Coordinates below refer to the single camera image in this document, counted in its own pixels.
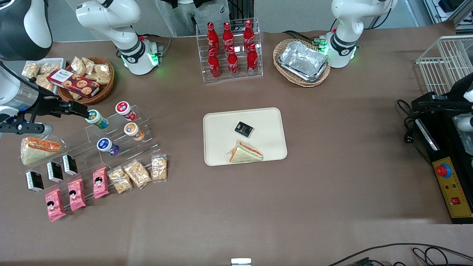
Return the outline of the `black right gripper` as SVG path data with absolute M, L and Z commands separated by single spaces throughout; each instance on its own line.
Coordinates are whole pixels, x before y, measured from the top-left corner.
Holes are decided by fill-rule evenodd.
M 22 121 L 34 123 L 36 116 L 55 116 L 70 114 L 89 118 L 88 107 L 72 100 L 64 101 L 58 96 L 52 96 L 43 92 L 32 92 L 22 103 Z

